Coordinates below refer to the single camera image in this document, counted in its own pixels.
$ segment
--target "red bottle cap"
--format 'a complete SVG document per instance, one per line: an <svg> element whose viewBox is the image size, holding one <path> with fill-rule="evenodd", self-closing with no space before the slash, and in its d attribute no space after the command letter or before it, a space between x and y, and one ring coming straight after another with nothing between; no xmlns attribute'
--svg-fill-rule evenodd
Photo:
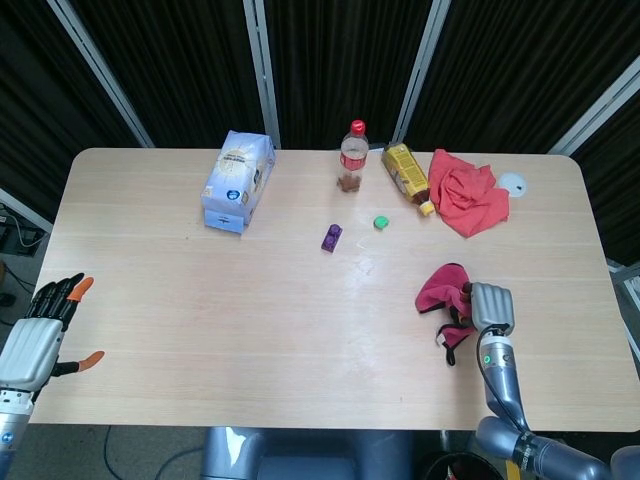
<svg viewBox="0 0 640 480"><path fill-rule="evenodd" d="M365 124L362 120L351 122L351 133L354 135L364 135Z"/></svg>

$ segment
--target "black bucket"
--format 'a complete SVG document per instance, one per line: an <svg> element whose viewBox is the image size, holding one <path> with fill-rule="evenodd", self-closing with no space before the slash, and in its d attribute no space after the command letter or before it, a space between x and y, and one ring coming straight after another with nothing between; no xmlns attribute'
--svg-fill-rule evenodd
<svg viewBox="0 0 640 480"><path fill-rule="evenodd" d="M422 465L419 480L504 480L493 465L474 453L441 452L427 456Z"/></svg>

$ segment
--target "bottle label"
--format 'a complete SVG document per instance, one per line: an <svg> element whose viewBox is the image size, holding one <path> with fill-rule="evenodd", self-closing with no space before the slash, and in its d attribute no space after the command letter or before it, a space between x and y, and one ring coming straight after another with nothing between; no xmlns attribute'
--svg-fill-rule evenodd
<svg viewBox="0 0 640 480"><path fill-rule="evenodd" d="M362 167L364 167L366 160L366 155L362 158L351 158L346 156L344 153L340 153L340 163L342 163L344 168L346 168L347 170L351 170L352 172L354 170L360 170Z"/></svg>

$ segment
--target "red towel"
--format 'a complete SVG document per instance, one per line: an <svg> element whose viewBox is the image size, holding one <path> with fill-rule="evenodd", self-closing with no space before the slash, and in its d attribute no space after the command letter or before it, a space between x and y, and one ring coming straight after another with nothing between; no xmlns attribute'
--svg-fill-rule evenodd
<svg viewBox="0 0 640 480"><path fill-rule="evenodd" d="M438 149L429 167L430 199L442 220L464 237L509 217L509 192L494 188L491 167L476 168Z"/></svg>

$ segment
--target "black curtain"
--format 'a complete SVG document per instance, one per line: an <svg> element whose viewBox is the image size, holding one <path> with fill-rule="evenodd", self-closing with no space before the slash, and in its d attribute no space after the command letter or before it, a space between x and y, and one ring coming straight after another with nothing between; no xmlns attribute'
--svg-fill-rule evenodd
<svg viewBox="0 0 640 480"><path fill-rule="evenodd" d="M452 2L406 142L546 153L638 55L637 1Z"/></svg>
<svg viewBox="0 0 640 480"><path fill-rule="evenodd" d="M266 0L283 148L338 148L356 118L391 140L430 5Z"/></svg>
<svg viewBox="0 0 640 480"><path fill-rule="evenodd" d="M73 0L157 147L264 133L241 0Z"/></svg>
<svg viewBox="0 0 640 480"><path fill-rule="evenodd" d="M640 261L640 92L573 154L607 257Z"/></svg>
<svg viewBox="0 0 640 480"><path fill-rule="evenodd" d="M74 157L138 143L44 1L0 2L0 188L55 218Z"/></svg>

